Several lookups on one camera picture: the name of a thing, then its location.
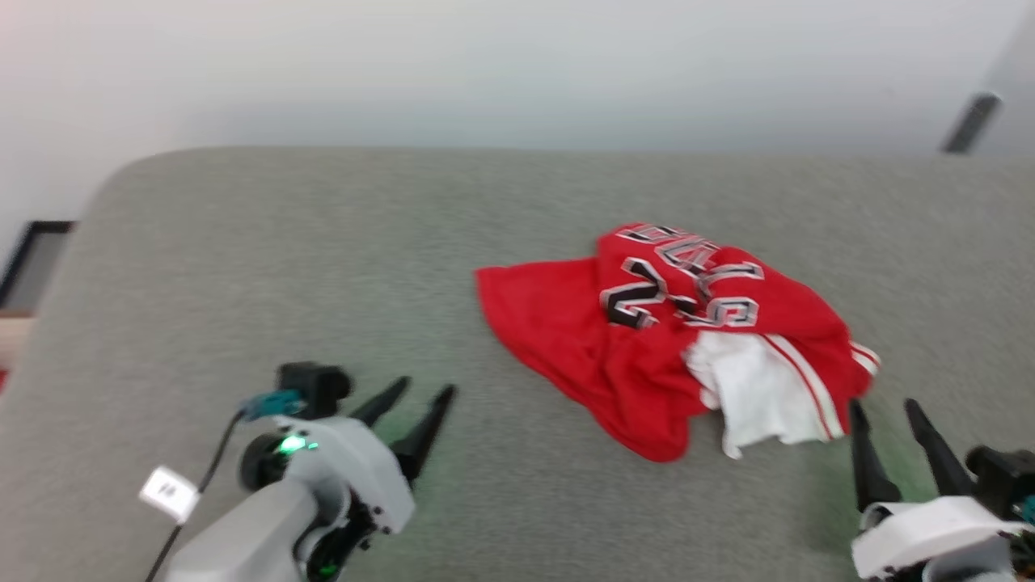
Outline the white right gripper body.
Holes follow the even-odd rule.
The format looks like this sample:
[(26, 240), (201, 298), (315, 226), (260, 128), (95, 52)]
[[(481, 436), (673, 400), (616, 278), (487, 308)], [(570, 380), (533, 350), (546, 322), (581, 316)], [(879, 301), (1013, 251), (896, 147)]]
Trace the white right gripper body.
[(1012, 581), (1012, 539), (1033, 526), (1004, 520), (969, 496), (874, 504), (859, 519), (851, 562), (864, 581)]

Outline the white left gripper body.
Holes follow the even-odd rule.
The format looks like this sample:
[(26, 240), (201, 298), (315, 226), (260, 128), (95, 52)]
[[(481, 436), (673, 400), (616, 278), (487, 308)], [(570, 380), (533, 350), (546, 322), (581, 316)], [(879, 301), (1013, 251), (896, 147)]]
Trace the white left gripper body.
[(359, 510), (377, 533), (404, 531), (416, 508), (411, 488), (395, 455), (365, 424), (341, 416), (275, 421), (306, 442), (273, 486), (275, 534), (302, 534), (314, 523), (343, 527), (350, 511)]

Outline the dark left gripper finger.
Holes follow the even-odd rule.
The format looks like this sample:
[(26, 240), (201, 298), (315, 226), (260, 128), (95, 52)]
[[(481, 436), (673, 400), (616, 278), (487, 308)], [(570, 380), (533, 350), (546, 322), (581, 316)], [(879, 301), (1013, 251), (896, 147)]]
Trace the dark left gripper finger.
[(439, 435), (445, 417), (454, 405), (456, 386), (445, 386), (428, 402), (428, 410), (411, 430), (395, 440), (391, 452), (400, 465), (400, 473), (408, 485), (414, 485), (424, 471), (428, 454)]
[(411, 382), (410, 376), (400, 376), (384, 390), (375, 394), (374, 397), (353, 410), (349, 414), (350, 419), (362, 423), (369, 430), (374, 430), (377, 423), (395, 408), (400, 398), (409, 390)]

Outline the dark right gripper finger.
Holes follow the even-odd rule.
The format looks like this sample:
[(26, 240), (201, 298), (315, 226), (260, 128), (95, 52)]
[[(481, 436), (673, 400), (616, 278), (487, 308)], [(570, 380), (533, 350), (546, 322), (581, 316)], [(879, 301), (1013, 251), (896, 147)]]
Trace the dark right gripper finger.
[(931, 478), (940, 496), (965, 496), (973, 492), (974, 482), (962, 465), (955, 453), (950, 449), (941, 433), (928, 419), (917, 400), (903, 401), (910, 430), (918, 445), (927, 455)]
[(874, 504), (896, 504), (901, 490), (886, 474), (870, 438), (870, 423), (859, 400), (849, 402), (851, 468), (856, 490), (856, 508), (864, 512)]

